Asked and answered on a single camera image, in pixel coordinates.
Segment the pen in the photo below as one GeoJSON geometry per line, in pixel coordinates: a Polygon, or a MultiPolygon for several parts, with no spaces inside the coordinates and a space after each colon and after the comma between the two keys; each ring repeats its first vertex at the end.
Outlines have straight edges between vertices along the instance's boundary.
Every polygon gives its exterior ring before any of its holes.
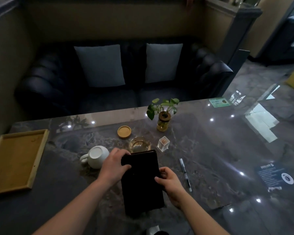
{"type": "Polygon", "coordinates": [[[184,172],[185,179],[186,179],[187,184],[188,184],[188,189],[189,189],[190,192],[192,192],[191,183],[189,183],[189,179],[187,177],[185,166],[184,166],[184,162],[183,162],[183,159],[182,158],[180,158],[180,163],[181,163],[181,166],[182,166],[182,169],[183,169],[183,172],[184,172]]]}

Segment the potted plant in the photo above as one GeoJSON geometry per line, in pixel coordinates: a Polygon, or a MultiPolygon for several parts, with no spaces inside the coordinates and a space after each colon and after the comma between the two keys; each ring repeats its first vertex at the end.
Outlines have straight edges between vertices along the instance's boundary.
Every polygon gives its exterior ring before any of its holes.
{"type": "Polygon", "coordinates": [[[159,98],[154,99],[152,101],[152,103],[148,106],[146,113],[147,113],[148,118],[150,118],[151,120],[154,119],[155,115],[159,114],[158,123],[157,123],[157,130],[164,132],[168,129],[169,122],[171,119],[171,114],[169,113],[169,111],[172,110],[173,114],[175,114],[177,111],[176,105],[180,101],[179,101],[179,99],[174,98],[174,99],[171,99],[170,101],[163,100],[163,102],[161,104],[157,105],[158,102],[159,102],[159,98]]]}

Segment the wooden tray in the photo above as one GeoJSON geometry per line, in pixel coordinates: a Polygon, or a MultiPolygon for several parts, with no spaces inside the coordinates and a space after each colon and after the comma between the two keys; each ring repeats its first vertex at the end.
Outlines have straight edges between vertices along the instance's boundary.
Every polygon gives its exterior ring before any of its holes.
{"type": "Polygon", "coordinates": [[[49,130],[0,136],[0,193],[31,188],[49,130]]]}

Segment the white mug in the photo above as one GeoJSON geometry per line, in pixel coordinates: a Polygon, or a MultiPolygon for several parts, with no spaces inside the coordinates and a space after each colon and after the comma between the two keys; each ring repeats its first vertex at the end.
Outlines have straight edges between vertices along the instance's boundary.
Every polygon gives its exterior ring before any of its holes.
{"type": "Polygon", "coordinates": [[[103,161],[109,156],[109,151],[104,146],[95,146],[80,157],[82,163],[87,163],[94,169],[100,169],[103,161]]]}

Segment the gray marble tabletop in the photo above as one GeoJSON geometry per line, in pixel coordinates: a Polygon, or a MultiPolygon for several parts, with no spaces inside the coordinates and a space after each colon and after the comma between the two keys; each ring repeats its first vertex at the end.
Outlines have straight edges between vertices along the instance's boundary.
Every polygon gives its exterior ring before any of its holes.
{"type": "MultiPolygon", "coordinates": [[[[164,133],[156,130],[156,119],[147,118],[146,107],[13,124],[10,133],[49,129],[50,134],[33,188],[0,195],[0,234],[34,232],[97,178],[98,170],[80,164],[83,154],[96,145],[127,148],[135,136],[146,137],[152,149],[162,136],[171,141],[168,150],[158,152],[159,166],[170,167],[187,189],[183,158],[190,194],[230,233],[294,234],[294,184],[269,192],[255,172],[278,162],[294,179],[294,125],[278,110],[279,104],[290,105],[274,97],[283,96],[283,87],[272,85],[255,101],[229,92],[228,107],[214,108],[209,100],[181,102],[164,133]],[[128,140],[117,137],[122,125],[132,128],[128,140]]],[[[191,234],[183,214],[165,193],[164,198],[164,208],[133,219],[125,215],[118,183],[100,202],[85,234],[141,234],[157,224],[180,224],[186,229],[179,234],[191,234]]]]}

